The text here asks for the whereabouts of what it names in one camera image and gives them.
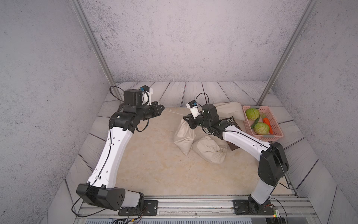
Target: green cabbage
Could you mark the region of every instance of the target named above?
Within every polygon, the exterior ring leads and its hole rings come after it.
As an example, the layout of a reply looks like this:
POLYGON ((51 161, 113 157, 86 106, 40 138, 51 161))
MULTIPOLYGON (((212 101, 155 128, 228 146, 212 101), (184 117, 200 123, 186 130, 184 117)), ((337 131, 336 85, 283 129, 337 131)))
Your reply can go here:
POLYGON ((255 126, 253 127, 253 130, 257 134, 267 134, 270 130, 270 127, 265 123, 259 122, 259 123, 255 124, 255 126))
POLYGON ((246 110, 246 116, 249 120, 256 120, 260 117, 260 112, 256 108, 250 108, 246 110))

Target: dark book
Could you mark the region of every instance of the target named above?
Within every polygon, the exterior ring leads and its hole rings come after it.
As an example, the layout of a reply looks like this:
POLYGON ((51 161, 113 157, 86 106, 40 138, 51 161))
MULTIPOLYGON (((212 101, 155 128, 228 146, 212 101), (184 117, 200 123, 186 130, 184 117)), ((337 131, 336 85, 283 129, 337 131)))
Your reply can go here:
MULTIPOLYGON (((239 125, 235 122, 235 119, 234 119, 233 117, 231 117, 231 118, 225 118, 225 119, 223 119, 223 120, 226 120, 229 124, 231 124, 231 125, 233 125, 233 126, 235 126, 235 127, 237 127, 238 129, 241 130, 241 128, 240 128, 239 125)), ((235 144, 233 144, 233 143, 231 143, 231 142, 227 142, 227 144, 229 145, 231 151, 240 148, 240 147, 238 147, 237 145, 235 145, 235 144)))

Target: mounting plate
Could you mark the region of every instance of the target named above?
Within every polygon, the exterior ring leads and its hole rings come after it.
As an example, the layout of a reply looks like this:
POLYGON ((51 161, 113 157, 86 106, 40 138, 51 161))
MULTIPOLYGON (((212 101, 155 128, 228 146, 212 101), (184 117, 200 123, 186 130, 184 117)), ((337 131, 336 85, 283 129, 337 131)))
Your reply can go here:
MULTIPOLYGON (((158 201, 157 200, 144 200, 143 210, 144 214, 143 216, 156 216, 157 215, 157 209, 158 208, 158 201)), ((131 208, 126 207, 122 208, 118 211, 119 216, 141 216, 143 210, 139 208, 131 208)))
POLYGON ((275 211, 272 205, 264 207, 257 214, 250 212, 248 200, 232 200, 234 204, 235 215, 274 215, 275 211))

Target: pink plastic basket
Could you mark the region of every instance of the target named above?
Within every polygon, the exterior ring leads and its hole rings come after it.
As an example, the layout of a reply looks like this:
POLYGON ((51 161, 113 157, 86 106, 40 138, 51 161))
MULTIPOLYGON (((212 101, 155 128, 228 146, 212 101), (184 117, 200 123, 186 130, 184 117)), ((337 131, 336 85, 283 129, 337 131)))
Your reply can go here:
POLYGON ((281 131, 281 128, 279 126, 279 124, 277 123, 274 115, 272 114, 270 108, 268 106, 242 106, 242 109, 244 110, 244 114, 245 114, 245 121, 244 121, 244 125, 245 125, 245 129, 246 129, 246 133, 254 136, 257 139, 260 139, 262 141, 277 141, 279 138, 282 138, 284 136, 284 134, 281 131), (248 120, 247 116, 246 116, 246 110, 250 109, 250 108, 256 108, 258 109, 258 111, 260 111, 261 113, 265 113, 266 117, 268 118, 268 120, 270 121, 270 125, 273 131, 273 134, 266 134, 266 135, 261 135, 261 134, 256 134, 254 130, 251 129, 251 125, 254 123, 254 120, 248 120))

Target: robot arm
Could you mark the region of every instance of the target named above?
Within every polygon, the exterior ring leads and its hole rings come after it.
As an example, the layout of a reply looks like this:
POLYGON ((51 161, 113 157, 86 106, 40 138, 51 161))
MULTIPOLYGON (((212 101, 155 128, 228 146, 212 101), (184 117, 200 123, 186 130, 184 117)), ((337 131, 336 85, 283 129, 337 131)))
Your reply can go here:
POLYGON ((212 135, 239 146, 259 161, 258 176, 260 179, 248 198, 250 211, 257 214, 270 203, 268 200, 270 194, 289 169, 282 145, 277 142, 269 144, 261 141, 228 122, 220 120, 216 108, 212 104, 203 105, 202 111, 199 111, 193 100, 187 104, 187 108, 192 114, 183 118, 191 129, 197 126, 207 128, 212 135))
POLYGON ((115 184, 124 149, 137 125, 141 120, 160 116, 164 110, 157 101, 151 102, 152 93, 148 86, 124 91, 124 103, 111 116, 107 141, 96 168, 87 183, 77 187, 77 194, 86 203, 111 210, 139 205, 142 194, 117 188, 115 184))

